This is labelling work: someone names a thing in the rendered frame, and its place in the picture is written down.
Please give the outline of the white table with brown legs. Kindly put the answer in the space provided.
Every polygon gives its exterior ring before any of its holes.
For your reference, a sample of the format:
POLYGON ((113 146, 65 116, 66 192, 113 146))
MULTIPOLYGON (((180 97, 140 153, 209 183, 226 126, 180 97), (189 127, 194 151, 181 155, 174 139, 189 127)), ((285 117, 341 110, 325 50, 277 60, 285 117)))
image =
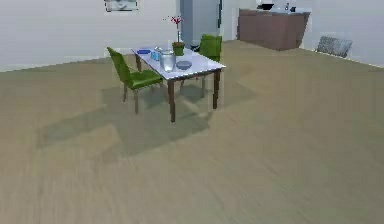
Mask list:
POLYGON ((170 50, 162 50, 160 51, 158 61, 151 58, 151 53, 154 52, 153 48, 149 48, 148 54, 139 54, 138 49, 134 48, 132 48, 131 51, 136 57, 137 67, 140 67, 140 63, 144 62, 167 82, 171 122, 175 121, 176 116, 174 93, 174 84, 176 81, 200 76, 205 77, 212 74, 214 77, 213 108, 216 109, 218 107, 220 74, 225 68, 224 65, 193 52, 190 49, 185 49, 183 56, 175 56, 170 50))

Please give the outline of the clear glass jug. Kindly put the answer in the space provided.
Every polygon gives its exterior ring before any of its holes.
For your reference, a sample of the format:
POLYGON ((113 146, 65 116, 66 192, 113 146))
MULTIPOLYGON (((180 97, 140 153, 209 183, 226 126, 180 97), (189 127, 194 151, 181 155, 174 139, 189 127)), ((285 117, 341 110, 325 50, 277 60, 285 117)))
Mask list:
POLYGON ((160 53, 160 65, 166 71, 170 72, 176 64, 176 56, 172 50, 163 50, 160 53))

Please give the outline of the red flower in green pot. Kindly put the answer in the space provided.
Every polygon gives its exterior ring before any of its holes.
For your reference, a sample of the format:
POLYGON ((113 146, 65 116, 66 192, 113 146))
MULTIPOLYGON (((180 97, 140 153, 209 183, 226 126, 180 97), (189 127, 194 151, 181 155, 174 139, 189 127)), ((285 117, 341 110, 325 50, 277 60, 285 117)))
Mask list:
POLYGON ((172 43, 173 51, 176 56, 184 55, 184 43, 180 40, 181 31, 179 24, 183 21, 181 16, 172 16, 171 21, 176 25, 177 29, 177 41, 172 43))

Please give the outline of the green chair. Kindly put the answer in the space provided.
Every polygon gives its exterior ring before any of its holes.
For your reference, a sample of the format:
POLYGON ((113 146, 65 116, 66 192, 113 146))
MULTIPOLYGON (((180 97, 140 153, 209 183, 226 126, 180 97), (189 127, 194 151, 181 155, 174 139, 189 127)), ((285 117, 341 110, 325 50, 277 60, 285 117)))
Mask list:
POLYGON ((208 74, 214 75, 213 96, 215 99, 219 95, 220 74, 225 65, 220 63, 222 49, 222 37, 203 34, 199 46, 199 51, 190 51, 188 61, 192 66, 183 73, 183 80, 191 77, 204 78, 208 74))
POLYGON ((162 89, 165 89, 163 79, 152 70, 131 71, 121 53, 115 51, 111 47, 107 47, 107 50, 113 61, 119 80, 123 84, 122 101, 126 101, 127 92, 128 90, 131 90, 134 93, 135 113, 138 113, 139 90, 146 87, 153 89, 156 84, 158 84, 162 89))

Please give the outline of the grey fridge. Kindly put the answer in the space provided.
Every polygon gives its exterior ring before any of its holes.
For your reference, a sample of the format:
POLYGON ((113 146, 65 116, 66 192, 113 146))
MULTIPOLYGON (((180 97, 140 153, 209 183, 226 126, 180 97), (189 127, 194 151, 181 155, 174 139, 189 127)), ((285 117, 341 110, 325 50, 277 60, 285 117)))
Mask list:
POLYGON ((181 39, 187 48, 200 45, 203 34, 220 34, 223 0, 180 0, 181 39))

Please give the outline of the brown kitchen counter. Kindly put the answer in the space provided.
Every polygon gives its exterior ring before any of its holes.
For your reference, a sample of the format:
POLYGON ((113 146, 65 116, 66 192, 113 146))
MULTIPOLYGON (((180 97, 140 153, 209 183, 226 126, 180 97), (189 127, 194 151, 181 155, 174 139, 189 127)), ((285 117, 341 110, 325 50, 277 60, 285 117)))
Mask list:
POLYGON ((309 12, 240 9, 237 39, 277 51, 299 48, 309 16, 309 12))

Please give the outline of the framed wall picture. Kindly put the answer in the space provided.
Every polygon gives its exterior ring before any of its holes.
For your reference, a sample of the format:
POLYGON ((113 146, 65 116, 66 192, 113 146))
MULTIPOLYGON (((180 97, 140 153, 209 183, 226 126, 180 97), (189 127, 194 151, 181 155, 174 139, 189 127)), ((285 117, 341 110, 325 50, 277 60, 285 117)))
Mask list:
POLYGON ((137 0, 104 0, 107 12, 133 11, 138 9, 137 0))

